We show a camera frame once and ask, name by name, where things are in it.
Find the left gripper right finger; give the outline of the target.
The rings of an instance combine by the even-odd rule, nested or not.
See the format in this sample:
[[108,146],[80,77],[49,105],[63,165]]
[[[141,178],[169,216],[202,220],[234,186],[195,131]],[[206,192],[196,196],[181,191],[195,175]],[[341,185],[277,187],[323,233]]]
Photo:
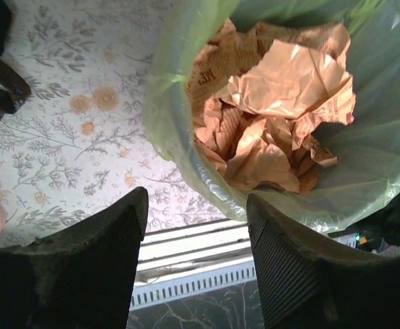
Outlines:
[[266,328],[400,328],[400,256],[336,242],[258,195],[246,213]]

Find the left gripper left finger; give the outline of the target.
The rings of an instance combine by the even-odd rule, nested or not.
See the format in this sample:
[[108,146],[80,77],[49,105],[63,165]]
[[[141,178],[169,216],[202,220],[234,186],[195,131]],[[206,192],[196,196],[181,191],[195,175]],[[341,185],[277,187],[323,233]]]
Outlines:
[[0,249],[0,328],[125,328],[148,191],[26,246]]

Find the green trash bag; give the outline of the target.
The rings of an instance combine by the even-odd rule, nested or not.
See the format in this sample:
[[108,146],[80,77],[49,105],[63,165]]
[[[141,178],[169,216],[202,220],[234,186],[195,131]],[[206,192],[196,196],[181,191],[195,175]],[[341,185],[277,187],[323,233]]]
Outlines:
[[258,190],[284,215],[320,232],[343,230],[400,191],[400,1],[175,1],[166,14],[143,108],[145,133],[188,186],[233,220],[246,220],[247,193],[230,187],[200,154],[184,89],[193,61],[226,19],[304,27],[327,21],[351,35],[347,68],[357,96],[352,124],[318,137],[339,158],[306,195]]

